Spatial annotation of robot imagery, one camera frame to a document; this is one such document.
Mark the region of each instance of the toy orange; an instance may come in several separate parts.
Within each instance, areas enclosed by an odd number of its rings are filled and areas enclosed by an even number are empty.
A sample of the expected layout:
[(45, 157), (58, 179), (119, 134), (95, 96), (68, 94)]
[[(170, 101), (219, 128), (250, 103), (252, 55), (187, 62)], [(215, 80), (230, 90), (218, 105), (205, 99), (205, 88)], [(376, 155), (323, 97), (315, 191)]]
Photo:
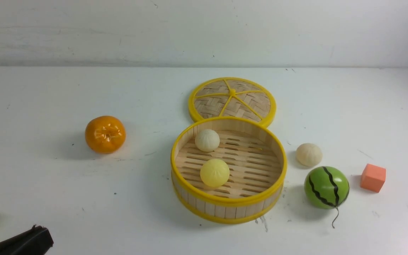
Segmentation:
[(85, 131), (86, 143), (94, 152), (108, 154), (118, 150), (125, 142), (125, 128), (113, 116), (100, 116), (91, 120)]

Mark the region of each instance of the white tabletop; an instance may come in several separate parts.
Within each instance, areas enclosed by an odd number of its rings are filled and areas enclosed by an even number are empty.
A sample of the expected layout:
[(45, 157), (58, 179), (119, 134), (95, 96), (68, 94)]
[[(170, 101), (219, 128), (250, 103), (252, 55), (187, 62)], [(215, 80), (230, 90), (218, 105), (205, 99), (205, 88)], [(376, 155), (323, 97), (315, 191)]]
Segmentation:
[[(203, 220), (173, 192), (188, 95), (222, 76), (255, 81), (277, 102), (269, 129), (289, 165), (265, 224)], [(103, 157), (84, 140), (101, 115), (128, 133)], [(305, 142), (350, 181), (335, 229), (336, 210), (304, 197), (309, 169), (293, 156)], [(378, 194), (359, 187), (367, 163), (387, 169)], [(0, 242), (34, 224), (50, 230), (48, 255), (408, 254), (408, 69), (1, 67)]]

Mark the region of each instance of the yellow bun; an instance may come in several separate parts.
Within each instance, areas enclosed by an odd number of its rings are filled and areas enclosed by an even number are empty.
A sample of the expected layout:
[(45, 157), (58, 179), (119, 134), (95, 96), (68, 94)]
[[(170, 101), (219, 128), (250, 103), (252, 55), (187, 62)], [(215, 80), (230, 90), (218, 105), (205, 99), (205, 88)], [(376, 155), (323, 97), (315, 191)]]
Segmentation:
[(228, 181), (230, 175), (230, 168), (228, 165), (218, 158), (208, 160), (201, 167), (201, 180), (204, 184), (211, 188), (217, 188)]

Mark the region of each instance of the green ball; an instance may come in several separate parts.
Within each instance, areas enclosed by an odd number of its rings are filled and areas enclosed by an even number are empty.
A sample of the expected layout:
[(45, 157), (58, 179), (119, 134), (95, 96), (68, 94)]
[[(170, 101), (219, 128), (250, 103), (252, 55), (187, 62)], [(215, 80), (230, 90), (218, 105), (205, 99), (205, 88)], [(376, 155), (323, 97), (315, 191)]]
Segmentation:
[(311, 170), (304, 186), (311, 204), (323, 209), (337, 208), (349, 194), (347, 178), (341, 171), (330, 166), (319, 166)]

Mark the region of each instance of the foam block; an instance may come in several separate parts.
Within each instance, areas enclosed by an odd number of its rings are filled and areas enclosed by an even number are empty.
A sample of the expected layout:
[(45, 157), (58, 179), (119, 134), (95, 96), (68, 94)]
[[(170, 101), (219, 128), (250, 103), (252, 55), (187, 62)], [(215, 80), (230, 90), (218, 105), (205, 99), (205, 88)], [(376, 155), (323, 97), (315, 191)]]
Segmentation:
[(386, 176), (387, 170), (385, 168), (367, 164), (361, 174), (360, 187), (379, 193), (385, 183)]

